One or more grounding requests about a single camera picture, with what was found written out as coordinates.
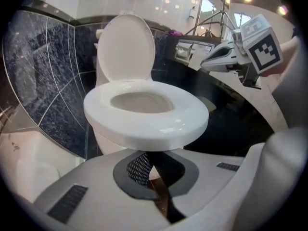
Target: white toilet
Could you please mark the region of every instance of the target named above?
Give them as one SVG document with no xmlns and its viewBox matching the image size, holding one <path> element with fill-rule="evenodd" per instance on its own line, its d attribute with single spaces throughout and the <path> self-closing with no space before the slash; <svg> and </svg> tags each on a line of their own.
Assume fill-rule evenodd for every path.
<svg viewBox="0 0 308 231">
<path fill-rule="evenodd" d="M 180 88 L 152 81 L 154 58 L 152 33 L 140 17 L 120 15 L 101 33 L 96 87 L 84 110 L 103 154 L 182 148 L 205 131 L 206 106 Z"/>
</svg>

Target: white bathtub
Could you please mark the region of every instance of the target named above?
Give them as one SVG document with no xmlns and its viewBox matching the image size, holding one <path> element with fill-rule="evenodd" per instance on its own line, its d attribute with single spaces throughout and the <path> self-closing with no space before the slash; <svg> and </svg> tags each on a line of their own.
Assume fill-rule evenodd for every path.
<svg viewBox="0 0 308 231">
<path fill-rule="evenodd" d="M 65 151 L 38 131 L 0 135 L 1 175 L 13 192 L 30 202 L 82 162 L 83 158 Z"/>
</svg>

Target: metal stand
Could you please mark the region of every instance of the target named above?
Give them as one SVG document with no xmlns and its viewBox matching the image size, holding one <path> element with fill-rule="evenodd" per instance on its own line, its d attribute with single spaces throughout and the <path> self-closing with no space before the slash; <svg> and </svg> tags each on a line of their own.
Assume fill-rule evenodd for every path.
<svg viewBox="0 0 308 231">
<path fill-rule="evenodd" d="M 192 28 L 191 30 L 189 30 L 187 33 L 185 33 L 185 35 L 188 35 L 191 31 L 195 31 L 196 28 L 198 26 L 202 26 L 202 25 L 208 25 L 208 24 L 220 24 L 220 35 L 219 38 L 220 40 L 222 39 L 222 33 L 223 33 L 223 26 L 226 26 L 227 28 L 229 28 L 230 30 L 234 30 L 236 29 L 236 26 L 234 25 L 234 23 L 232 22 L 232 20 L 230 19 L 229 15 L 227 14 L 227 12 L 225 11 L 226 8 L 226 0 L 223 0 L 223 4 L 222 4 L 222 9 L 216 13 L 212 13 L 212 15 L 208 18 L 206 18 L 204 21 L 200 22 L 199 24 L 197 24 L 194 28 Z M 220 21 L 212 21 L 212 18 L 218 14 L 221 14 L 220 17 Z M 227 19 L 230 21 L 233 29 L 231 27 L 229 27 L 226 23 L 224 23 L 224 15 L 226 15 Z"/>
</svg>

